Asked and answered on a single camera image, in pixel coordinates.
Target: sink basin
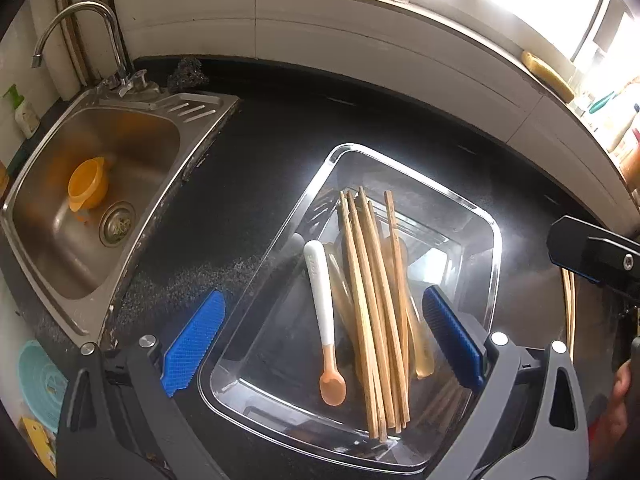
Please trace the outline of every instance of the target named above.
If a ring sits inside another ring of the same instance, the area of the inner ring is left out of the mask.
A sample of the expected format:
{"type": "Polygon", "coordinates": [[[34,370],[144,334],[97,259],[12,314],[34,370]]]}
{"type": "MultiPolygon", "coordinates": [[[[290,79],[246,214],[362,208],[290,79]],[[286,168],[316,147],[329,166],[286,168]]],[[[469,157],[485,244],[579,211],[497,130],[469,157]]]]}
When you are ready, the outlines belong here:
{"type": "Polygon", "coordinates": [[[78,346],[102,339],[127,271],[237,102],[221,94],[121,102],[89,90],[25,164],[0,221],[31,285],[78,346]],[[66,186],[94,156],[106,160],[107,195],[73,213],[66,186]]]}

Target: soap bottle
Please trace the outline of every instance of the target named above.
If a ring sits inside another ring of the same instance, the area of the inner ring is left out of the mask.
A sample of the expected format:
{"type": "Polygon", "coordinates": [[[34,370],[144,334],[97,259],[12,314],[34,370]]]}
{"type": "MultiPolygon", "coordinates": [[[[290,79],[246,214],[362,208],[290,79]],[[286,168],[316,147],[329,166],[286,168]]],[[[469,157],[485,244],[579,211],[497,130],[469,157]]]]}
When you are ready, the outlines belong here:
{"type": "Polygon", "coordinates": [[[20,126],[24,136],[30,139],[38,129],[38,126],[40,126],[38,114],[33,109],[33,106],[31,106],[31,103],[18,93],[15,84],[11,85],[11,88],[5,92],[4,97],[11,99],[15,110],[15,122],[20,126]]]}

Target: drain strainer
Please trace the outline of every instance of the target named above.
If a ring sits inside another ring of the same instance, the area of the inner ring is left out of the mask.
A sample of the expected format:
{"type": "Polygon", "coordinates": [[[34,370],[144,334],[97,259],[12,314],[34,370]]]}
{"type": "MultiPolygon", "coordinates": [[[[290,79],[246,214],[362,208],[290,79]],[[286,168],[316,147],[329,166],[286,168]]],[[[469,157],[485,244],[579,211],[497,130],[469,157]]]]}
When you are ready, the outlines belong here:
{"type": "Polygon", "coordinates": [[[129,202],[116,202],[102,215],[100,241],[107,247],[115,247],[127,237],[136,222],[136,212],[129,202]]]}

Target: rectangular glass container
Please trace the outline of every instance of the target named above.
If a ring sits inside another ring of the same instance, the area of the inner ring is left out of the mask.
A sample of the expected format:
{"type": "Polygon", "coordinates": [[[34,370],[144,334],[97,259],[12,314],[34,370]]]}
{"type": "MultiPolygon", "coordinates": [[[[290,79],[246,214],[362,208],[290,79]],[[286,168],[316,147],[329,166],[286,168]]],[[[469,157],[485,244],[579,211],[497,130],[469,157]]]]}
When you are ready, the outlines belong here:
{"type": "Polygon", "coordinates": [[[417,472],[463,415],[470,393],[455,379],[421,319],[435,355],[433,375],[410,380],[411,421],[386,442],[367,433],[364,393],[351,340],[334,314],[338,370],[347,396],[325,404],[319,392],[322,346],[306,274],[304,244],[331,242],[342,260],[341,190],[363,186],[388,236],[384,192],[393,192],[399,235],[407,247],[408,283],[420,318],[424,289],[436,283],[453,309],[489,331],[502,239],[488,213],[437,182],[365,146],[342,144],[325,160],[271,243],[228,316],[198,374],[207,405],[253,433],[322,460],[358,468],[417,472]]]}

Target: granite countertop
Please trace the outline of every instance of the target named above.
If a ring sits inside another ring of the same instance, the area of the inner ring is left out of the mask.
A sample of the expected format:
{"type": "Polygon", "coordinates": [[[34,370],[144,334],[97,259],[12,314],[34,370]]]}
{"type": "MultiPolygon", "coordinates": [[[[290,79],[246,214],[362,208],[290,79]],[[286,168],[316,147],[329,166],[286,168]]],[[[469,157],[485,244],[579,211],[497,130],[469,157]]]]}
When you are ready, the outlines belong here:
{"type": "MultiPolygon", "coordinates": [[[[173,58],[136,62],[160,84],[176,64],[173,58]]],[[[313,175],[344,142],[385,153],[491,214],[503,239],[494,329],[523,346],[543,347],[564,338],[560,272],[548,259],[546,233],[563,214],[594,220],[515,152],[423,105],[343,78],[239,60],[205,59],[203,70],[210,77],[207,90],[238,95],[242,102],[142,255],[116,319],[119,345],[159,333],[212,288],[221,290],[232,307],[313,175]]],[[[0,265],[21,313],[70,374],[77,349],[24,283],[4,236],[0,265]]],[[[589,385],[588,402],[609,384],[614,306],[593,285],[577,283],[575,364],[580,380],[589,385]]],[[[336,473],[339,466],[276,446],[219,418],[202,402],[194,382],[174,398],[230,478],[263,476],[265,461],[280,478],[336,473]],[[247,453],[254,458],[242,458],[247,453]]],[[[371,473],[350,470],[350,475],[370,478],[371,473]]]]}

